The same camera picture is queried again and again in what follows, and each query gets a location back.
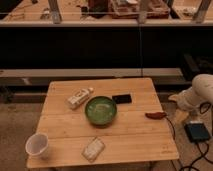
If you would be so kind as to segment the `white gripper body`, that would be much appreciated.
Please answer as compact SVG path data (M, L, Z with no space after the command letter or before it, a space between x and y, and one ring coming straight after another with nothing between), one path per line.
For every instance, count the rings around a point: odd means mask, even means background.
M192 111L196 105L189 101L189 98L194 95L192 88L181 91L178 94L173 94L168 97L170 101L174 101L178 108L183 111Z

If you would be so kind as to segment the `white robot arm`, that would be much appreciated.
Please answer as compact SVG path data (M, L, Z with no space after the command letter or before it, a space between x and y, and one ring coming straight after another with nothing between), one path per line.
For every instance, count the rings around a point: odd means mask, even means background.
M170 95L169 100L174 101L183 111L193 111L206 102L213 105L213 75L196 75L188 89Z

